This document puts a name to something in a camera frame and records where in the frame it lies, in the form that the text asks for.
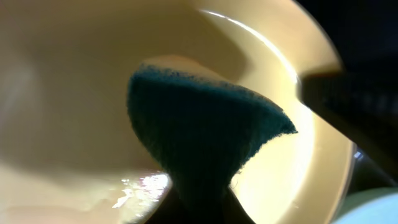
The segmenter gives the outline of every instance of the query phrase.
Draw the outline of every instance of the sponge scrubber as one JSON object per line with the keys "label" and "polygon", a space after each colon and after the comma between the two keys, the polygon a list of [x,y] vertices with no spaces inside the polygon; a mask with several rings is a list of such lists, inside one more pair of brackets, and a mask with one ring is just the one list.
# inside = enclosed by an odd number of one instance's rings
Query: sponge scrubber
{"label": "sponge scrubber", "polygon": [[271,100],[185,58],[145,61],[129,81],[132,127],[191,211],[217,207],[261,145],[296,133]]}

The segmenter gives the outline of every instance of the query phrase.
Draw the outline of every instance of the yellow bowl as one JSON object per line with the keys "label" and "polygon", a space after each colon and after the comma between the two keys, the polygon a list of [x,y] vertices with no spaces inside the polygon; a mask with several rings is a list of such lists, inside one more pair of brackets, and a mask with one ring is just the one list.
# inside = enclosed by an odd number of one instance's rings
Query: yellow bowl
{"label": "yellow bowl", "polygon": [[339,69],[288,0],[86,0],[0,4],[1,223],[122,223],[170,182],[126,114],[147,57],[183,55],[281,106],[299,134],[267,143],[231,183],[256,223],[328,223],[351,142],[302,105],[298,74]]}

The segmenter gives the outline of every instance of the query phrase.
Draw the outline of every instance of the dark green scouring pad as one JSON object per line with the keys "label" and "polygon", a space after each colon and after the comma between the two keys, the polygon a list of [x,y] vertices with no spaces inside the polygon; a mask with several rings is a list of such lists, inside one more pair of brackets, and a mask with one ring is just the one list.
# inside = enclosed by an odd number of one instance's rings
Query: dark green scouring pad
{"label": "dark green scouring pad", "polygon": [[135,134],[169,174],[182,202],[200,213],[220,204],[233,175],[261,145],[297,132],[258,93],[150,65],[131,77],[127,108]]}

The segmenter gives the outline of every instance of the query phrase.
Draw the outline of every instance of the black object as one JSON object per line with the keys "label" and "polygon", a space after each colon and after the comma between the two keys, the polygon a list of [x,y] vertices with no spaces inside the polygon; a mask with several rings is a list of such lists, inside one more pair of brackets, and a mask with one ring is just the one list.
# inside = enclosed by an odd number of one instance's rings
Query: black object
{"label": "black object", "polygon": [[397,86],[392,75],[313,74],[302,79],[300,94],[304,104],[398,180]]}
{"label": "black object", "polygon": [[310,73],[301,100],[398,180],[398,6],[391,0],[297,0],[345,67]]}

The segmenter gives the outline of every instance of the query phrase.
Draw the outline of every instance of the green sponge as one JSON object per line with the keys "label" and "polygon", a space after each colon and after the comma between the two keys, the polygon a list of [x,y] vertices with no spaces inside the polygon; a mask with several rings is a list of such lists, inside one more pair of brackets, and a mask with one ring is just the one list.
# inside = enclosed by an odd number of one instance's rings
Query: green sponge
{"label": "green sponge", "polygon": [[233,175],[261,145],[297,132],[258,93],[153,65],[141,65],[131,77],[127,108],[141,143],[185,206],[199,213],[216,209]]}

